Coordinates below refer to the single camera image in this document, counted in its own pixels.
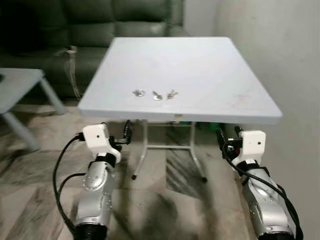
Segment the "low grey side table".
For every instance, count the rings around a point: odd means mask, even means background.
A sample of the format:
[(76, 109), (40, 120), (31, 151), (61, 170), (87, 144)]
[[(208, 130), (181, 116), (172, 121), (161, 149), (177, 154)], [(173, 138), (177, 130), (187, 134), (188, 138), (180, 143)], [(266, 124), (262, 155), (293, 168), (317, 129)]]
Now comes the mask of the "low grey side table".
[(30, 153), (41, 145), (27, 126), (10, 111), (34, 86), (40, 86), (58, 115), (67, 113), (66, 106), (48, 82), (43, 70), (30, 68), (0, 68), (0, 117), (23, 142)]

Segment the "dark green box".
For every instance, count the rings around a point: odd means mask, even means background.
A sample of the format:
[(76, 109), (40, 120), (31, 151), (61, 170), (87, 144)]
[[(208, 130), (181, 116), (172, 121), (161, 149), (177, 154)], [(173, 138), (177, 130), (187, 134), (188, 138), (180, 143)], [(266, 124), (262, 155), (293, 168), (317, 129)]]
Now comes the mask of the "dark green box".
[(196, 122), (197, 128), (202, 128), (203, 130), (208, 130), (212, 133), (215, 133), (220, 125), (221, 124), (218, 122)]

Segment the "white folding table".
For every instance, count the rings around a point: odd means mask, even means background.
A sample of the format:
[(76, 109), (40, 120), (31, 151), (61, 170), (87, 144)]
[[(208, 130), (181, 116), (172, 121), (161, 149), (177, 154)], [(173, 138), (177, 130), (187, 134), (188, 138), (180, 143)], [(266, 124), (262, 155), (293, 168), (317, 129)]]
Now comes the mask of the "white folding table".
[[(178, 92), (167, 99), (172, 90)], [(163, 101), (153, 99), (153, 91)], [(78, 103), (84, 117), (274, 125), (282, 111), (227, 37), (116, 37)]]

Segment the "dark green leather sofa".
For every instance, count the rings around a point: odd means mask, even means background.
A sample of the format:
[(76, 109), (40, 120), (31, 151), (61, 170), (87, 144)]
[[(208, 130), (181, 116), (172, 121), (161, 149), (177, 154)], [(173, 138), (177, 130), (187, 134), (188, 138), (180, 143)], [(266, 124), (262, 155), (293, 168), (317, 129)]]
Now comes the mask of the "dark green leather sofa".
[(184, 0), (0, 0), (0, 67), (38, 69), (60, 98), (76, 98), (64, 66), (77, 47), (84, 94), (117, 37), (186, 37)]

